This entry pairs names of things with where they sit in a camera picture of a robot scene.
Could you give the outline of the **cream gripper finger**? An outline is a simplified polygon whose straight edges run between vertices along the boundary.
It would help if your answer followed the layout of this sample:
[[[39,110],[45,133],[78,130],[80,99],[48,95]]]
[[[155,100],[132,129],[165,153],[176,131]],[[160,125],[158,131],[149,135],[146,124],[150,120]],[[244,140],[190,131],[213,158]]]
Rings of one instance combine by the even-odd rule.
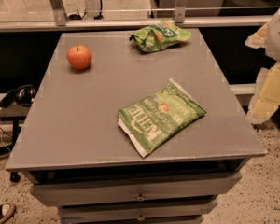
[[[268,23],[262,25],[254,34],[249,36],[245,41],[245,45],[252,49],[260,49],[266,47]]]
[[[280,106],[280,61],[270,69],[261,68],[256,88],[248,106],[246,118],[252,124],[270,119]]]

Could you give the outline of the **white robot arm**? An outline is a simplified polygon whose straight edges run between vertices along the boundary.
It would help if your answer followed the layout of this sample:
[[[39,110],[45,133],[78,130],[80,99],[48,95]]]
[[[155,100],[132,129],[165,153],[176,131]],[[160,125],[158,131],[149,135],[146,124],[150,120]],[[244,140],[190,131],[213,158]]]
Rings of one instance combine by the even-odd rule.
[[[252,49],[265,48],[266,56],[275,60],[270,69],[260,69],[255,93],[248,106],[248,120],[252,124],[261,124],[280,106],[280,8],[245,41],[245,45]]]

